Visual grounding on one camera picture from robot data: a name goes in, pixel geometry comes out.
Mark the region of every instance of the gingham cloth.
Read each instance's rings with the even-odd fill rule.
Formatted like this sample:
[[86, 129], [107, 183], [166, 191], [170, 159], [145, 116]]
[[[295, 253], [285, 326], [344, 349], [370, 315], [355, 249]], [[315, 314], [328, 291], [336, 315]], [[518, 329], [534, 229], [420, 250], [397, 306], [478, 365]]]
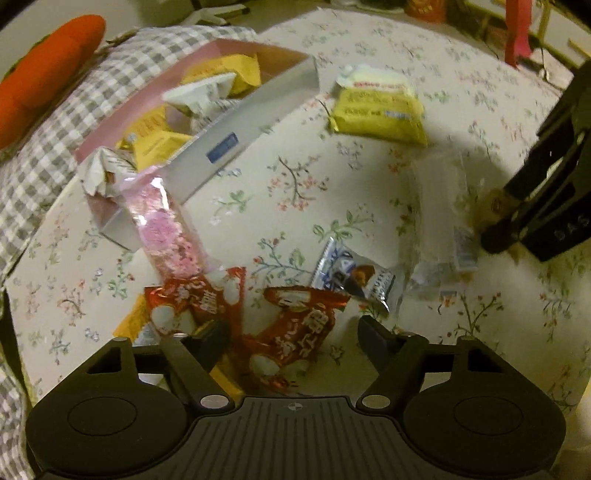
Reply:
[[[147, 81], [215, 38], [252, 41], [255, 33], [239, 27], [141, 29], [114, 48], [18, 155], [0, 165], [1, 290], [44, 214], [74, 176], [73, 152], [85, 136]], [[2, 356], [0, 400], [0, 479], [31, 479], [24, 453], [26, 399]]]

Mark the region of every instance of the orange stuffed toy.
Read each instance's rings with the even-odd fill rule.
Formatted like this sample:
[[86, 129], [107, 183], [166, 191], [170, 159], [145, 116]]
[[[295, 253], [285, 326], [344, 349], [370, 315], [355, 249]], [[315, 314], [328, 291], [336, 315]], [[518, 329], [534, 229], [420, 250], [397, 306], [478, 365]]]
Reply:
[[98, 48], [105, 20], [70, 20], [35, 45], [0, 83], [0, 148], [19, 140]]

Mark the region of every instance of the open box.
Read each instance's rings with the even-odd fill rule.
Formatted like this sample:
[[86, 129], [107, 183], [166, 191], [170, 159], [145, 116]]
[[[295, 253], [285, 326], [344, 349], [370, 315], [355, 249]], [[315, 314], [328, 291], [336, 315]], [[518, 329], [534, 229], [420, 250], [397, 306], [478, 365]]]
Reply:
[[[103, 120], [76, 150], [76, 161], [81, 163], [98, 147], [115, 148], [125, 128], [161, 105], [162, 93], [178, 86], [190, 66], [235, 53], [256, 54], [262, 85], [167, 161], [167, 190], [178, 202], [185, 203], [215, 172], [255, 140], [265, 127], [318, 94], [319, 80], [314, 57], [258, 43], [226, 39], [212, 41], [150, 81]], [[133, 220], [125, 209], [98, 194], [87, 198], [94, 220], [104, 236], [130, 251], [141, 247]]]

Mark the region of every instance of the floral tablecloth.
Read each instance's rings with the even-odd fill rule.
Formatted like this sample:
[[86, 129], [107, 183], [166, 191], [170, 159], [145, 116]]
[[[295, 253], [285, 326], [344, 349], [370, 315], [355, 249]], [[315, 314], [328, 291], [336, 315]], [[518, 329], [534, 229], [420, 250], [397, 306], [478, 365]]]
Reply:
[[[339, 69], [367, 63], [407, 75], [425, 105], [428, 149], [330, 135], [321, 102], [328, 93], [269, 125], [238, 159], [186, 204], [215, 258], [248, 267], [245, 331], [274, 321], [266, 285], [307, 284], [330, 236], [381, 265], [408, 259], [414, 192], [408, 166], [454, 145], [463, 155], [470, 198], [501, 186], [522, 163], [535, 131], [557, 100], [546, 87], [459, 41], [407, 24], [318, 10], [278, 25], [260, 41], [314, 55], [322, 91]], [[480, 258], [465, 294], [439, 301], [406, 298], [388, 328], [432, 342], [481, 338], [565, 411], [591, 372], [588, 246], [546, 264], [524, 252]], [[33, 403], [107, 342], [146, 285], [158, 283], [143, 252], [130, 254], [93, 226], [73, 180], [8, 281], [12, 316]], [[339, 313], [302, 394], [355, 399], [376, 373], [356, 340], [365, 307]]]

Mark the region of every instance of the pink packaging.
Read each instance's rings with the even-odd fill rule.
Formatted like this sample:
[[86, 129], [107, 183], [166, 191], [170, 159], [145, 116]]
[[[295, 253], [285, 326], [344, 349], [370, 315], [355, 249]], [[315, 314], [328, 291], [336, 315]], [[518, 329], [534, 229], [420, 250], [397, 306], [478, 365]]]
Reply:
[[119, 185], [144, 251], [163, 281], [210, 271], [209, 258], [180, 205], [164, 188], [163, 168], [147, 168]]

